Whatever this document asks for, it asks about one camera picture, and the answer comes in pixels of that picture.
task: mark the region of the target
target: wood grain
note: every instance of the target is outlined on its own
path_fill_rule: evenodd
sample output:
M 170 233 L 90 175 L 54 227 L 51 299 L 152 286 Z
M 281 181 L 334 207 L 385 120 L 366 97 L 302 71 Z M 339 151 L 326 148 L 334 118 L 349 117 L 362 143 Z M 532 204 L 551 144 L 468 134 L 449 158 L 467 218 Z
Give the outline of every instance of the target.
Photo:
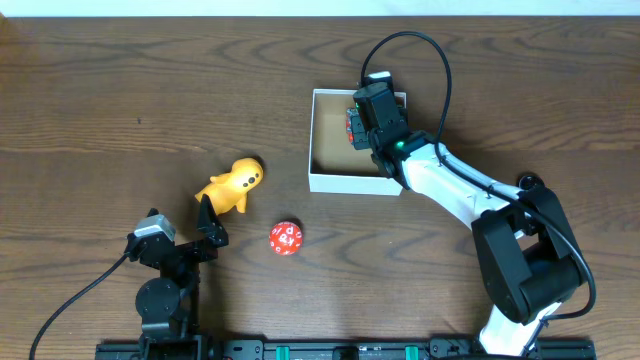
M 43 322 L 106 270 L 150 207 L 192 239 L 193 194 L 244 156 L 266 164 L 231 245 L 203 266 L 202 324 L 222 337 L 417 338 L 475 333 L 490 301 L 469 231 L 429 200 L 311 194 L 311 92 L 353 88 L 398 30 L 432 35 L 454 74 L 444 140 L 512 182 L 539 173 L 560 197 L 598 282 L 588 316 L 544 335 L 590 336 L 600 358 L 640 343 L 640 19 L 9 19 L 0 31 L 0 351 L 27 357 Z M 371 70 L 408 92 L 415 128 L 444 97 L 436 54 L 399 39 Z M 275 256 L 278 220 L 304 224 Z M 92 358 L 136 339 L 125 263 L 49 329 L 41 359 Z M 580 289 L 563 309 L 581 307 Z

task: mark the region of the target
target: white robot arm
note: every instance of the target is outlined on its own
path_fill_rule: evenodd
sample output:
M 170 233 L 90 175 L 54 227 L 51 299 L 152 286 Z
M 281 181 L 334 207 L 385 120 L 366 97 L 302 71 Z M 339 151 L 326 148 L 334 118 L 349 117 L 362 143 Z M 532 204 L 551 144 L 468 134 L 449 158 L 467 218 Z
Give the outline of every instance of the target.
M 522 189 L 493 180 L 454 157 L 439 136 L 410 131 L 388 72 L 362 86 L 354 94 L 356 109 L 347 112 L 351 128 L 362 129 L 352 144 L 370 147 L 382 175 L 471 229 L 495 304 L 479 342 L 488 354 L 525 355 L 546 319 L 591 277 L 557 197 L 544 184 Z M 522 251 L 517 239 L 535 234 L 539 242 Z

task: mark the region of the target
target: green connector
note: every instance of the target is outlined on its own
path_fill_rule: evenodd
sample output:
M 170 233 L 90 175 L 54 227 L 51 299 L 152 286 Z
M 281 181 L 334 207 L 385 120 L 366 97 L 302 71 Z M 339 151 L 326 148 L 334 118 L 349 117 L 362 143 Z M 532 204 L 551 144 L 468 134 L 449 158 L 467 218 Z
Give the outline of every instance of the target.
M 419 360 L 420 359 L 420 350 L 417 346 L 407 346 L 404 348 L 404 353 L 406 354 L 407 360 Z
M 288 346 L 278 346 L 278 347 L 276 347 L 276 360 L 289 360 L 289 347 Z

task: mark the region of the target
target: yellow figurine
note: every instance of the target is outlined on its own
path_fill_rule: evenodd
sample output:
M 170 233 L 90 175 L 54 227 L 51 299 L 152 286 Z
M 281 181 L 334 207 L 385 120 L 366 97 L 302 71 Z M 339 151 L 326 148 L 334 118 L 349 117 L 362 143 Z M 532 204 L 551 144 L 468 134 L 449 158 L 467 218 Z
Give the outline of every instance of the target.
M 247 158 L 233 163 L 231 172 L 210 178 L 211 184 L 196 194 L 202 201 L 202 195 L 211 199 L 216 215 L 224 214 L 235 206 L 238 212 L 247 210 L 247 193 L 262 181 L 262 166 L 256 160 Z

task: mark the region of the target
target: open box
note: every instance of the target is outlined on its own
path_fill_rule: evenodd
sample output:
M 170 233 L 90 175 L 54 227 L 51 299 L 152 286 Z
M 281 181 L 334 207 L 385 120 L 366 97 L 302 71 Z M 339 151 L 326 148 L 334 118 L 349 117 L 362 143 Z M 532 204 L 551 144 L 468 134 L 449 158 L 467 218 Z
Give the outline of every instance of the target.
M 355 150 L 346 132 L 355 90 L 314 89 L 309 140 L 309 190 L 340 194 L 400 195 L 402 186 L 382 177 L 371 150 Z M 407 106 L 406 93 L 396 101 Z

